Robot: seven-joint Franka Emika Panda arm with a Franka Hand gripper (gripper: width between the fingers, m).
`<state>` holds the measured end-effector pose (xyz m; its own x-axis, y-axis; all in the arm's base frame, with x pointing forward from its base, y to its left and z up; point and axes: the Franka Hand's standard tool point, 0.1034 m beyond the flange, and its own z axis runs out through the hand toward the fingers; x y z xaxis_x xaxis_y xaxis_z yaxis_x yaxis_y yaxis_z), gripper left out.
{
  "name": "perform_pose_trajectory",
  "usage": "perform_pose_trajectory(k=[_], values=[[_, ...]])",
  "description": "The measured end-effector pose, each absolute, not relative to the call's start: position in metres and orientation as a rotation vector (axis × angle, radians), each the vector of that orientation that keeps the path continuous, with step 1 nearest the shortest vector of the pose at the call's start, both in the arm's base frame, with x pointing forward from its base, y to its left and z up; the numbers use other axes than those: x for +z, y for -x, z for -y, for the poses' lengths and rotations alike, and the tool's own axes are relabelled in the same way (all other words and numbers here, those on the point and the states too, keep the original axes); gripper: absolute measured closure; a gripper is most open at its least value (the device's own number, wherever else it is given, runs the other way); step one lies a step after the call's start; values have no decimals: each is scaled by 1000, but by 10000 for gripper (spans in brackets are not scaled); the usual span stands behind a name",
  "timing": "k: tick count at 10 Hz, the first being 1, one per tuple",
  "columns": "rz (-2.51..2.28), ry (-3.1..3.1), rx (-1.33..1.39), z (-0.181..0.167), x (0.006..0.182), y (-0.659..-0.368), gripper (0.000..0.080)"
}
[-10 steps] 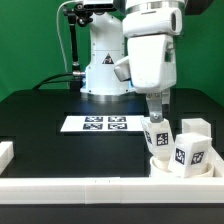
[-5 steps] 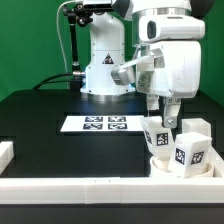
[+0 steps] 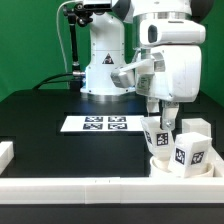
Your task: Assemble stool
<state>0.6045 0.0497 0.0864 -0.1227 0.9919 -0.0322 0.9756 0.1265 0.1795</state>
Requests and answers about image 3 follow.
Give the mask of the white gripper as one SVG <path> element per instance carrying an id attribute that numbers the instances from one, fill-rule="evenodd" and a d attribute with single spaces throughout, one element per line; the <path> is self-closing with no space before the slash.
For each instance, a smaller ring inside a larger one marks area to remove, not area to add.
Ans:
<path id="1" fill-rule="evenodd" d="M 147 62 L 136 69 L 136 92 L 148 96 L 148 113 L 158 113 L 158 99 L 165 100 L 161 126 L 173 131 L 178 102 L 194 101 L 199 92 L 199 44 L 205 41 L 206 30 L 198 23 L 182 19 L 145 19 L 138 28 L 140 47 L 146 51 L 142 58 Z"/>

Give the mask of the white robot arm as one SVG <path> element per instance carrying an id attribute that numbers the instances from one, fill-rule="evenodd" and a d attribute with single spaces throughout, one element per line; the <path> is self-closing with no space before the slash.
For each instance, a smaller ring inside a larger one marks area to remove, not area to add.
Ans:
<path id="1" fill-rule="evenodd" d="M 87 88 L 97 95 L 129 88 L 161 111 L 164 130 L 175 128 L 182 102 L 200 86 L 206 29 L 201 21 L 215 0 L 84 0 L 93 14 Z"/>

